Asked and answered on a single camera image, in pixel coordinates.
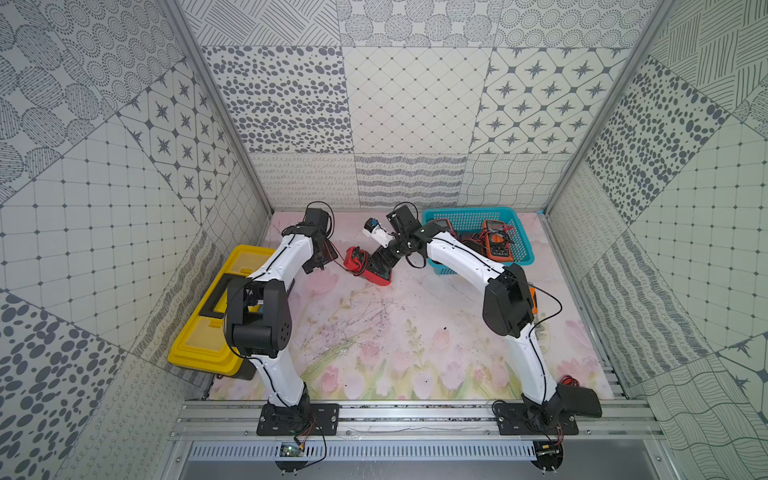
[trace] metal vent grille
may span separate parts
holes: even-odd
[[[306,443],[306,456],[280,457],[279,440],[250,442],[195,442],[190,460],[305,462],[323,457],[323,441]],[[328,444],[326,461],[360,460],[535,460],[528,440],[351,440]]]

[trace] multimeter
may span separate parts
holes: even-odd
[[[430,220],[429,223],[434,223],[435,225],[438,225],[442,227],[445,231],[450,233],[455,239],[458,239],[458,235],[453,230],[453,225],[451,225],[451,221],[447,218],[435,218],[434,220]]]
[[[484,220],[482,223],[485,256],[495,262],[514,261],[509,248],[507,224],[498,220]]]

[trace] polka dot pattern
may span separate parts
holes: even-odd
[[[0,302],[3,472],[53,478],[96,412],[125,352],[3,293]]]
[[[587,158],[628,222],[707,143],[728,113],[648,57]]]
[[[352,151],[340,49],[211,47],[205,55],[249,152]]]

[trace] star pattern tile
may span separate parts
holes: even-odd
[[[494,48],[470,151],[573,154],[628,52],[622,48]]]
[[[234,152],[185,60],[118,112],[198,223],[227,182]]]

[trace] black mounting plate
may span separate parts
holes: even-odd
[[[498,425],[499,435],[543,435],[532,429],[528,423],[529,407],[523,403],[504,403],[496,407],[497,413],[496,425]],[[563,435],[578,435],[578,425],[573,415],[566,412],[560,413],[560,427],[563,428]],[[544,428],[544,433],[551,437],[558,434],[558,423],[552,422],[552,425]]]
[[[338,403],[310,403],[310,415],[315,419],[315,426],[310,435],[320,436],[320,429],[325,436],[336,434],[336,428],[339,426],[339,404]],[[295,424],[293,422],[286,424],[280,421],[280,417],[275,415],[275,407],[267,403],[261,409],[261,419],[256,428],[258,436],[287,435],[294,436],[291,432]]]

